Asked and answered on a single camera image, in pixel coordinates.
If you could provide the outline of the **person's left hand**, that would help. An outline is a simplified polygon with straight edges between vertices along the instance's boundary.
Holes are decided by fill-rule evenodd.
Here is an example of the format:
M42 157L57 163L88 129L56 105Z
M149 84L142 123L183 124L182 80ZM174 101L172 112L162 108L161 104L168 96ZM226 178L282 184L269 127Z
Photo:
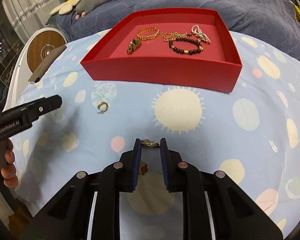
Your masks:
M1 168L1 175L4 179L4 184L10 189L14 189L18 186L18 177L16 175L16 168L14 165L15 155L13 153L13 143L10 139L6 140L5 150L2 156L5 158L5 165Z

